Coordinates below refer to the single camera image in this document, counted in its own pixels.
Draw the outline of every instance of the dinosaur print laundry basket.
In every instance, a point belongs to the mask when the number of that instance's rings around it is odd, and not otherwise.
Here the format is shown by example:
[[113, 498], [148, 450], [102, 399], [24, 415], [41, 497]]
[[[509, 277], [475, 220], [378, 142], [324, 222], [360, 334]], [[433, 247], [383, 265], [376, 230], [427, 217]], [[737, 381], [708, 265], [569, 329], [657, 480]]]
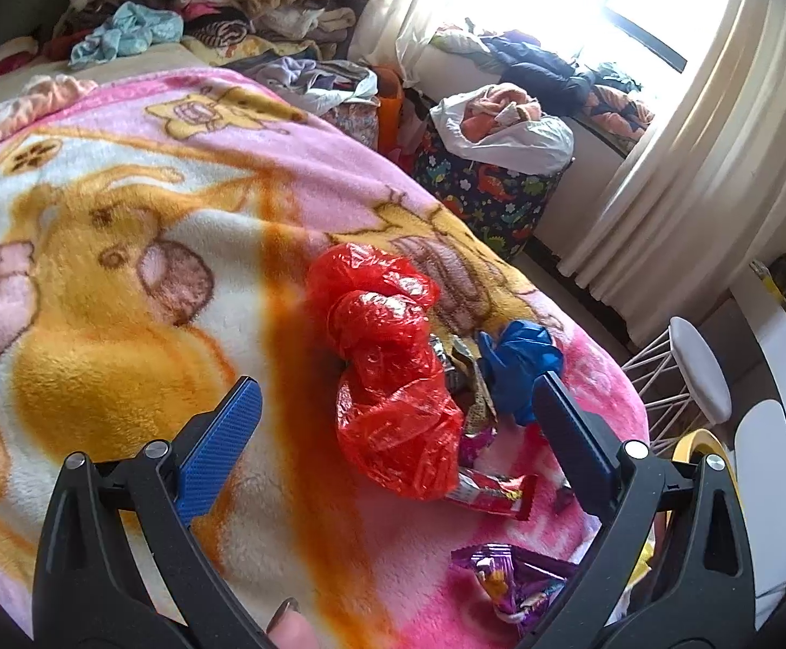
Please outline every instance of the dinosaur print laundry basket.
[[413, 178], [478, 239], [510, 260], [524, 248], [564, 172], [526, 175], [452, 154], [429, 123], [417, 148]]

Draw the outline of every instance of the red plastic bag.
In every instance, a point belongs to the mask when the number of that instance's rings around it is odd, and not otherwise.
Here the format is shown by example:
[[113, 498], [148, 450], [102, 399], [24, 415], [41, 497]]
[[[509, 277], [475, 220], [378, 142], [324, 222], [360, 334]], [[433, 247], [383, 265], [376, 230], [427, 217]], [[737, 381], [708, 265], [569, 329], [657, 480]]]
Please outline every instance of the red plastic bag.
[[458, 483], [463, 415], [429, 346], [432, 279], [404, 257], [340, 244], [306, 279], [309, 304], [348, 367], [338, 390], [338, 441], [370, 479], [407, 498], [443, 498]]

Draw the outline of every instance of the window frame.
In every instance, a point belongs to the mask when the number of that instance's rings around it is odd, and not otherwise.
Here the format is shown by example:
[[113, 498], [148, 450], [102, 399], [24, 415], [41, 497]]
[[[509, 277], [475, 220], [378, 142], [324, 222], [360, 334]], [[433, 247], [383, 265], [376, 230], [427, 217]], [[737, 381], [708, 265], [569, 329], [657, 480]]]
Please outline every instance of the window frame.
[[609, 0], [603, 0], [600, 13], [603, 18], [615, 28], [623, 31], [634, 41], [638, 41], [645, 48], [660, 58], [665, 64], [679, 73], [684, 72], [687, 67], [687, 58], [684, 58], [678, 51], [670, 45], [661, 41], [658, 37], [643, 29], [639, 25], [630, 21], [627, 17], [619, 14], [608, 5]]

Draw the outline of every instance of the window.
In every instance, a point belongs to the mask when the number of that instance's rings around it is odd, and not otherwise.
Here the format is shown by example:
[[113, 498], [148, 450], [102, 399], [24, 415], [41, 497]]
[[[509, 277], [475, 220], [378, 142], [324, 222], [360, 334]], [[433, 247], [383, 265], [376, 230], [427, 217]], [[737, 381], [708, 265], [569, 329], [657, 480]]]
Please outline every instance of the window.
[[451, 6], [458, 18], [464, 12], [485, 29], [527, 31], [564, 58], [616, 63], [659, 110], [687, 62], [707, 50], [726, 1], [452, 0]]

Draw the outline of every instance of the gray cloth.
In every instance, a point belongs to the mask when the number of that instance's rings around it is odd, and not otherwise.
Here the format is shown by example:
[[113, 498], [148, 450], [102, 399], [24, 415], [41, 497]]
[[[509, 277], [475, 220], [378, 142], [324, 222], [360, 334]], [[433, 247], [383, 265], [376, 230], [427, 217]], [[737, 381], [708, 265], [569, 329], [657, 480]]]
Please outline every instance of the gray cloth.
[[374, 71], [345, 60], [295, 60], [283, 56], [243, 72], [300, 110], [321, 116], [343, 103], [377, 105]]

